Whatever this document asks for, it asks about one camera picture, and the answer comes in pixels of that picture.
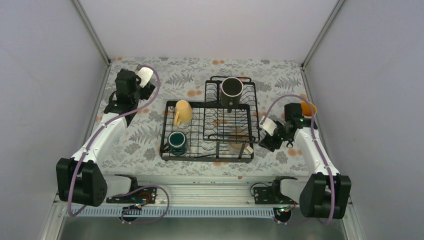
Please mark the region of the black mug white rim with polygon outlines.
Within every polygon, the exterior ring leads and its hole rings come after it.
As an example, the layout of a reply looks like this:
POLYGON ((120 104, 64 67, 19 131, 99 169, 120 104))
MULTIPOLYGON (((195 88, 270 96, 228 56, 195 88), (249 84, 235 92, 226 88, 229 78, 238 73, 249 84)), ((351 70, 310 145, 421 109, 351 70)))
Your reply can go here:
POLYGON ((244 84, 237 77, 227 77, 220 84, 219 103, 228 113, 239 106, 243 90, 244 84))

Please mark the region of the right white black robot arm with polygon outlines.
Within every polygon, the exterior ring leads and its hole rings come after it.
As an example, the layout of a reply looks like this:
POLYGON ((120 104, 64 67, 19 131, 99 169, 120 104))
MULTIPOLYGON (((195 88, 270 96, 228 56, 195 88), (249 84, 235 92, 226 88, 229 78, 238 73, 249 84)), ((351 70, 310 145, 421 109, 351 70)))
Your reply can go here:
POLYGON ((271 198, 278 204, 291 199, 300 205, 306 218, 342 219, 345 215, 352 181, 333 165, 319 138, 313 115, 305 115, 302 103, 284 106, 284 123, 263 116, 259 127, 265 137, 259 146, 271 152, 283 142, 287 147, 296 144, 309 172, 307 181, 296 177, 278 176, 271 183, 271 198))

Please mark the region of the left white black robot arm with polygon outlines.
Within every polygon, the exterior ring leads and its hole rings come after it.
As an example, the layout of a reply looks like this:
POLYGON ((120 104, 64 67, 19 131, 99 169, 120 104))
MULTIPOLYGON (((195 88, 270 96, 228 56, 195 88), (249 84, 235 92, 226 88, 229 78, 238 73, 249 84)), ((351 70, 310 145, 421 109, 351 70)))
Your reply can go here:
POLYGON ((127 130, 140 110, 151 104, 160 86, 151 82, 157 72, 141 66, 138 72, 122 68, 115 78, 115 91, 108 98, 103 116, 88 140, 70 158, 56 164, 58 197, 61 201, 97 207, 107 198, 120 196, 131 203, 139 197, 136 178, 106 174, 102 168, 107 153, 127 130))

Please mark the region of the white mug orange interior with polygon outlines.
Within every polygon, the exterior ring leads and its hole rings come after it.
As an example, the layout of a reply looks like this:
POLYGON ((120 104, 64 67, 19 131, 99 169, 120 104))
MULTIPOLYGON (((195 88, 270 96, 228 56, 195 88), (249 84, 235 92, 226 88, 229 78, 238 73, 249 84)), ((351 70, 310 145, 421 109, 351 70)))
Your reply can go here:
POLYGON ((305 117, 315 117, 317 113, 316 106, 313 103, 302 101, 301 103, 302 115, 305 117))

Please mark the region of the beige cream mug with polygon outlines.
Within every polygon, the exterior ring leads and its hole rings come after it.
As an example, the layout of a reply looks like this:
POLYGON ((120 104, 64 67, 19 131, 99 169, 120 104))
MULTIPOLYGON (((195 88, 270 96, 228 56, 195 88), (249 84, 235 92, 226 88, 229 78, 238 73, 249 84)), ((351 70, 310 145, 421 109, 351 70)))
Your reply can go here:
POLYGON ((241 151, 242 154, 247 155, 251 155, 254 153, 254 149, 250 147, 248 136, 233 136, 230 137, 230 140, 235 140, 234 142, 227 143, 227 147, 231 153, 236 155, 239 155, 241 151))

